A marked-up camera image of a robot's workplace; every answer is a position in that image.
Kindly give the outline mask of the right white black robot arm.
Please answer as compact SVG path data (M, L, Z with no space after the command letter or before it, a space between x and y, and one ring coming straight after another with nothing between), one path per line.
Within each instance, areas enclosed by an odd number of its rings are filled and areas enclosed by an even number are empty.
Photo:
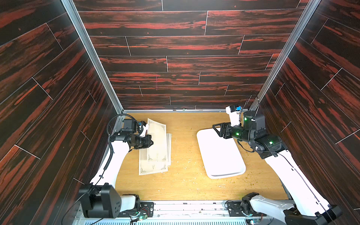
M343 214L339 206L329 204L314 188L296 165L285 142L268 132L262 113L245 111L237 124L218 123L212 128L221 138L246 142L274 170L294 201L288 205L252 192L241 200L244 215L262 213L287 225L327 225Z

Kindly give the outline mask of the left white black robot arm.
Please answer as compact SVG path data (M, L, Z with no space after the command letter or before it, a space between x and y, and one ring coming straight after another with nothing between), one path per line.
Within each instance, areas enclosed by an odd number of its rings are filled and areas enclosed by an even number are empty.
M153 145L146 132L148 124L134 118L125 119L123 127L109 134L109 151L89 184L79 189L79 201L85 218L138 217L140 197L120 195L115 190L116 179L126 155L131 150L147 149Z

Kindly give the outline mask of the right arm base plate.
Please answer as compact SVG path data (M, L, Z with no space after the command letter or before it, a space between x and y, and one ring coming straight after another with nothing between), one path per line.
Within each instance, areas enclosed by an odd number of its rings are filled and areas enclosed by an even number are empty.
M224 207L227 209L230 217L246 217L243 213L241 201L228 200L225 202Z

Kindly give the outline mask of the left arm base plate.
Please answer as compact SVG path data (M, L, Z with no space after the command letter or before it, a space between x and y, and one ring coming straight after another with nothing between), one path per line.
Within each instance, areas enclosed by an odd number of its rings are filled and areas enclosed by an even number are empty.
M154 206L155 203L154 202L140 202L140 203L136 203L135 208L133 213L131 213L130 215L133 217L153 217L154 214Z

